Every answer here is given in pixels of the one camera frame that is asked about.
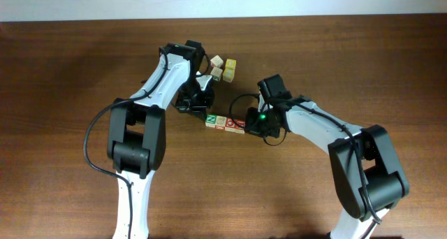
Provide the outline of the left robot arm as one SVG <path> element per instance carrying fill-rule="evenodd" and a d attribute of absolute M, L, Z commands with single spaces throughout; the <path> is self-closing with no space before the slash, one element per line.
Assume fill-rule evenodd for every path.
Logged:
<path fill-rule="evenodd" d="M 168 106 L 205 120 L 214 101 L 212 76 L 199 71 L 207 56 L 201 43 L 169 43 L 159 53 L 150 78 L 128 103 L 116 99 L 110 112 L 107 156 L 119 176 L 114 238 L 149 237 L 149 191 L 166 151 Z"/>

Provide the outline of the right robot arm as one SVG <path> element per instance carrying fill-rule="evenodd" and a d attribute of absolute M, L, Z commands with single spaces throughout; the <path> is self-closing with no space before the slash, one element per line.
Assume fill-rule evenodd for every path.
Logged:
<path fill-rule="evenodd" d="M 304 96 L 259 99 L 258 107 L 247 110 L 245 131 L 261 138 L 294 133 L 328 154 L 342 212 L 327 238 L 370 238 L 409 194 L 409 181 L 382 126 L 343 122 Z"/>

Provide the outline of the wooden block with 5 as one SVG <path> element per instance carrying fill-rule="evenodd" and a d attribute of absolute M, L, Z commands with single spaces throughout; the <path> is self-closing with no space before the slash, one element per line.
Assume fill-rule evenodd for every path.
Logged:
<path fill-rule="evenodd" d="M 226 121 L 227 121 L 227 117 L 217 115 L 216 122 L 215 122 L 215 128 L 219 129 L 219 130 L 224 130 L 226 128 Z"/>

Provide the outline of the red E block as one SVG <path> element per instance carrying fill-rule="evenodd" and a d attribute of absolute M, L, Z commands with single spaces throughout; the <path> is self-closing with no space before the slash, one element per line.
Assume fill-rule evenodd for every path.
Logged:
<path fill-rule="evenodd" d="M 244 134 L 245 133 L 244 128 L 245 128 L 245 121 L 236 119 L 235 120 L 235 132 Z"/>

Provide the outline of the green N block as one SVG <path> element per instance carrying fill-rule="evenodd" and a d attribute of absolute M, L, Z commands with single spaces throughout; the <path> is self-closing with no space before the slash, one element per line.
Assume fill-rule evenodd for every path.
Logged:
<path fill-rule="evenodd" d="M 217 116 L 213 114 L 209 114 L 205 119 L 205 126 L 210 128 L 215 128 L 217 122 Z"/>

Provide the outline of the red Q block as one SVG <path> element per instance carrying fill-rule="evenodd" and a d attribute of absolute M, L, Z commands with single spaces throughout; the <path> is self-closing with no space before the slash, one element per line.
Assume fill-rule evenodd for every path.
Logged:
<path fill-rule="evenodd" d="M 229 132 L 235 132 L 235 123 L 231 118 L 226 119 L 225 127 L 224 129 Z"/>

